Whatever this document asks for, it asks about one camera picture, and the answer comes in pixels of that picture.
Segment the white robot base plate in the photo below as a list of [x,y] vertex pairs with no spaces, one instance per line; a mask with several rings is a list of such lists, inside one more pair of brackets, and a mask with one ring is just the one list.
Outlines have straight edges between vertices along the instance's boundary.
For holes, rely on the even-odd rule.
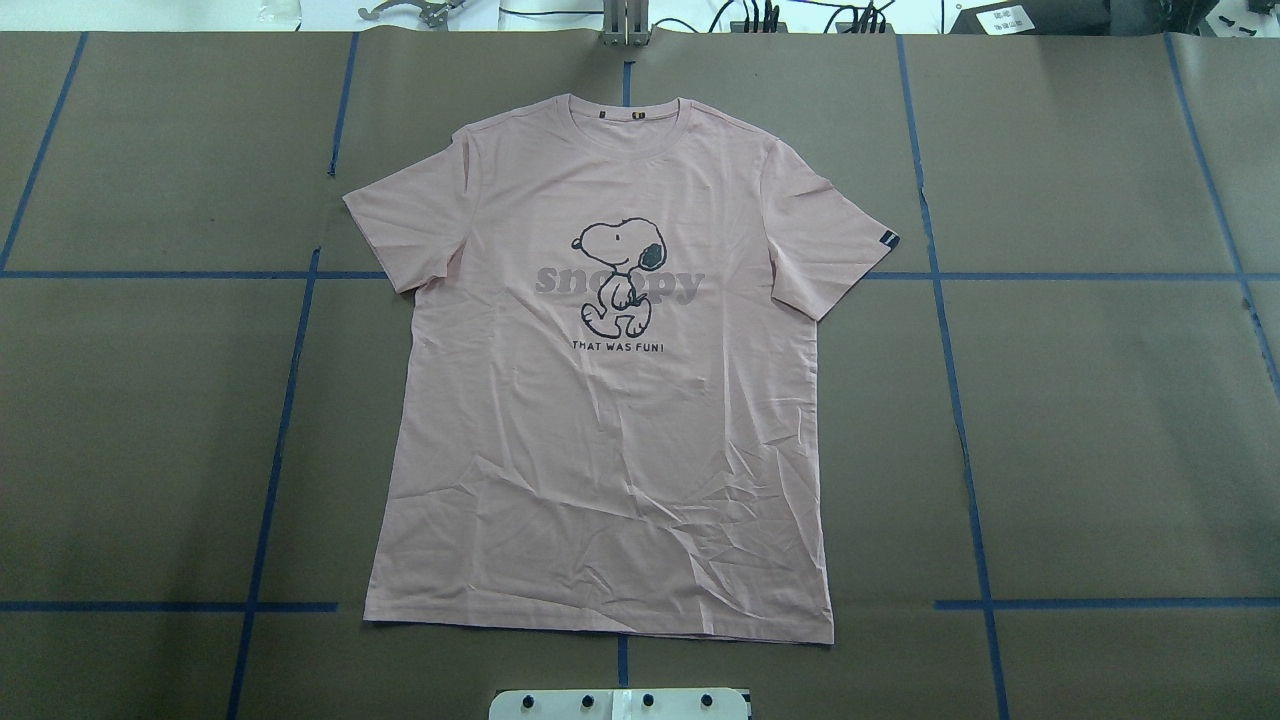
[[502,691],[489,719],[751,719],[748,691],[728,687]]

